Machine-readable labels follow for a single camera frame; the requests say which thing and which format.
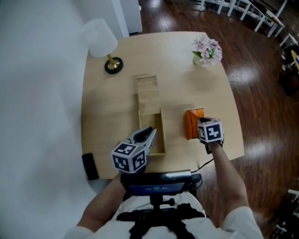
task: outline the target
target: orange box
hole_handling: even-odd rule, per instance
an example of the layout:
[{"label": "orange box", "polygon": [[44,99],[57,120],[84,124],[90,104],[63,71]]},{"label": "orange box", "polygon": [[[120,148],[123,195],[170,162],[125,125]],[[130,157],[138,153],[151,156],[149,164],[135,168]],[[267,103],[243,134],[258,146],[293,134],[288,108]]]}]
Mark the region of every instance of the orange box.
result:
[{"label": "orange box", "polygon": [[191,109],[185,112],[185,131],[188,140],[198,138],[197,119],[204,117],[204,109]]}]

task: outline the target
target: potted flower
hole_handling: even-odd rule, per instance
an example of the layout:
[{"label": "potted flower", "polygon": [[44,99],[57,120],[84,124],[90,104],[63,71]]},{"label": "potted flower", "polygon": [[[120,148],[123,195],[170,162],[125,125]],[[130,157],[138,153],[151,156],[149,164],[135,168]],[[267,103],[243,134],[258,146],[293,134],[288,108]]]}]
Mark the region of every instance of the potted flower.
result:
[{"label": "potted flower", "polygon": [[196,38],[194,45],[196,49],[196,51],[192,51],[194,53],[194,64],[207,67],[221,61],[222,49],[216,40],[205,35],[200,39]]}]

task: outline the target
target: dark brown floor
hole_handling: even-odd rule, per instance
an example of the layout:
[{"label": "dark brown floor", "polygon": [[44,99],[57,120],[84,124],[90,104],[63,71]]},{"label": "dark brown floor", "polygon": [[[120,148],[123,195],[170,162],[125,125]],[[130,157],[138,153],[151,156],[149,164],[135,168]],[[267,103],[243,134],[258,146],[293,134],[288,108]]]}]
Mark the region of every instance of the dark brown floor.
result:
[{"label": "dark brown floor", "polygon": [[[267,38],[269,29],[254,28],[257,20],[240,14],[220,15],[210,5],[199,12],[189,0],[139,0],[143,33],[199,31],[219,41],[242,126],[245,156],[232,161],[245,181],[249,203],[264,236],[268,220],[289,188],[298,188],[299,95],[288,97],[278,83],[280,39]],[[215,225],[223,220],[214,166],[202,170],[198,196]]]}]

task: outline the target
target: person's right arm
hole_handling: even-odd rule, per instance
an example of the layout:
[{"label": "person's right arm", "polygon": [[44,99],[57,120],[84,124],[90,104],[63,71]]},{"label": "person's right arm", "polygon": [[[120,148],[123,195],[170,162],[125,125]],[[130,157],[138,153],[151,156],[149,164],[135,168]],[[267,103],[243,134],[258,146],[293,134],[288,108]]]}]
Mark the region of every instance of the person's right arm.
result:
[{"label": "person's right arm", "polygon": [[227,216],[232,210],[242,206],[249,207],[244,181],[223,148],[217,142],[209,143],[209,147],[215,161],[218,188],[224,203],[224,215]]}]

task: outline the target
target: forearm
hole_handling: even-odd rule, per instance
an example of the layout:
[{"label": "forearm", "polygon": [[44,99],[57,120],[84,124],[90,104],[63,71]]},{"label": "forearm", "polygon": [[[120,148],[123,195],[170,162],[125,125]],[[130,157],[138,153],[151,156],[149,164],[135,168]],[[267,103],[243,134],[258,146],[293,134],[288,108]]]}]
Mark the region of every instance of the forearm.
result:
[{"label": "forearm", "polygon": [[215,161],[219,192],[225,205],[225,214],[240,206],[248,206],[244,181],[229,161],[223,148],[217,143],[209,144]]},{"label": "forearm", "polygon": [[122,203],[125,189],[118,174],[86,207],[77,226],[83,226],[96,232],[109,221]]}]

